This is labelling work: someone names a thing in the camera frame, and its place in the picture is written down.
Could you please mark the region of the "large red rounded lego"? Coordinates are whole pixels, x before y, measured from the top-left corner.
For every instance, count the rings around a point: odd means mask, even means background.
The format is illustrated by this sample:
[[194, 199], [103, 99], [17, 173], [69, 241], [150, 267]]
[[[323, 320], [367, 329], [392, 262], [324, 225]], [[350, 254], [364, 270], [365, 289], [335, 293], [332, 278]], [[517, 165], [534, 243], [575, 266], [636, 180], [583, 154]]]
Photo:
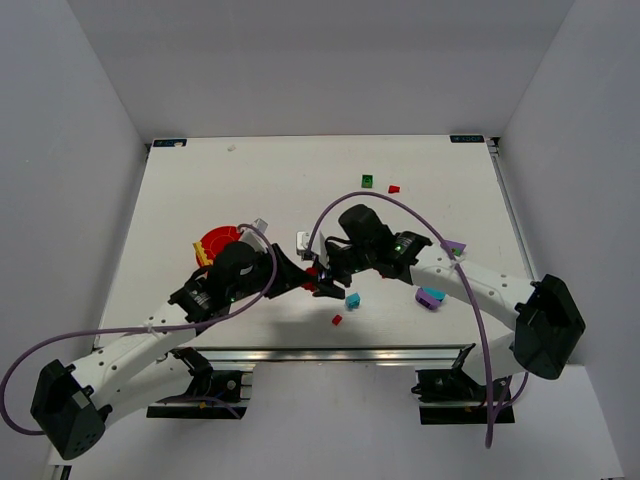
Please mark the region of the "large red rounded lego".
[[319, 290], [318, 282], [321, 271], [316, 267], [308, 267], [305, 269], [306, 281], [301, 287], [311, 293], [315, 293]]

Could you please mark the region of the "long yellow lego plate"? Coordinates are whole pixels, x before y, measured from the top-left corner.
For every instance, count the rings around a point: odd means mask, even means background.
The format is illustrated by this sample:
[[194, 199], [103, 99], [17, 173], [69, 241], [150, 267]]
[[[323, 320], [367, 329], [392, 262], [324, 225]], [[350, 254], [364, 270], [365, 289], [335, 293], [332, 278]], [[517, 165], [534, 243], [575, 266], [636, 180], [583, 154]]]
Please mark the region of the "long yellow lego plate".
[[196, 263], [199, 267], [212, 265], [215, 259], [215, 256], [210, 256], [210, 252], [205, 249], [202, 245], [201, 241], [195, 242], [193, 244]]

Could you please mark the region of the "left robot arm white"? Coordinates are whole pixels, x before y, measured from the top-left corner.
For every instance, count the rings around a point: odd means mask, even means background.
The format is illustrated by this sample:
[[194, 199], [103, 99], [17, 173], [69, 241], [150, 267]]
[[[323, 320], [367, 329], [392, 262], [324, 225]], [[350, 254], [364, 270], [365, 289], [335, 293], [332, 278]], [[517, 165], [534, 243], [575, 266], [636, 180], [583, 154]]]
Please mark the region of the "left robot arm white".
[[172, 397], [203, 397], [212, 369], [188, 342], [226, 320], [232, 304], [273, 299], [319, 286], [322, 268], [294, 264], [276, 244], [257, 251], [231, 242], [196, 270], [144, 326], [68, 365], [53, 360], [40, 371], [31, 415], [64, 460], [85, 454], [107, 428], [129, 414]]

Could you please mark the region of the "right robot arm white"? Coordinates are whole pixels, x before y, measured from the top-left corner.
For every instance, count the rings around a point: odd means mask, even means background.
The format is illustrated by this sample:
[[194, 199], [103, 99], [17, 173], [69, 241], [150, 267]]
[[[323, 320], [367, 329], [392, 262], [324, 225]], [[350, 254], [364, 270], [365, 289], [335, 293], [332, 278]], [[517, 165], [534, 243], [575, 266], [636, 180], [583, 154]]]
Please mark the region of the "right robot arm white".
[[338, 280], [373, 269], [387, 279], [440, 290], [507, 328], [506, 334], [481, 338], [479, 346], [460, 355], [458, 367], [467, 378], [484, 384], [488, 373], [560, 377], [586, 330], [563, 280], [547, 274], [530, 281], [457, 260], [434, 239], [411, 231], [392, 232], [363, 204], [346, 210], [339, 224], [347, 236], [345, 245], [320, 238], [317, 229], [305, 245], [328, 277]]

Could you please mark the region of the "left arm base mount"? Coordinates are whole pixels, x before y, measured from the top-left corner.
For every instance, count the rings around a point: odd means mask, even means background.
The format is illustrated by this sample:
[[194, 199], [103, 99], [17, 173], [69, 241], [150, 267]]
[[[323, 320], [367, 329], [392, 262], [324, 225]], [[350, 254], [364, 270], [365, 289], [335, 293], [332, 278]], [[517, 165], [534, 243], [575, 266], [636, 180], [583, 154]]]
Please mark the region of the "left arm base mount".
[[253, 372], [213, 366], [193, 348], [172, 352], [186, 366], [191, 380], [184, 393], [147, 408], [150, 419], [241, 420], [252, 394]]

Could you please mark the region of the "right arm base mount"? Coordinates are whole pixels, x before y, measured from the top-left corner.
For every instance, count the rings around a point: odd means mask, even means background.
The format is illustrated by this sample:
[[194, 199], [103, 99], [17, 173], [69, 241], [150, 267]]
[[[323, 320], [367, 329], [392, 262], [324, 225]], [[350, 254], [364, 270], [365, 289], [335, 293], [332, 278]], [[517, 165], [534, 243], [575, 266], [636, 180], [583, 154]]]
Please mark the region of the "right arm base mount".
[[411, 393], [419, 403], [423, 426], [483, 425], [487, 423], [489, 402], [486, 387], [462, 371], [464, 361], [475, 344], [461, 349], [448, 369], [416, 371]]

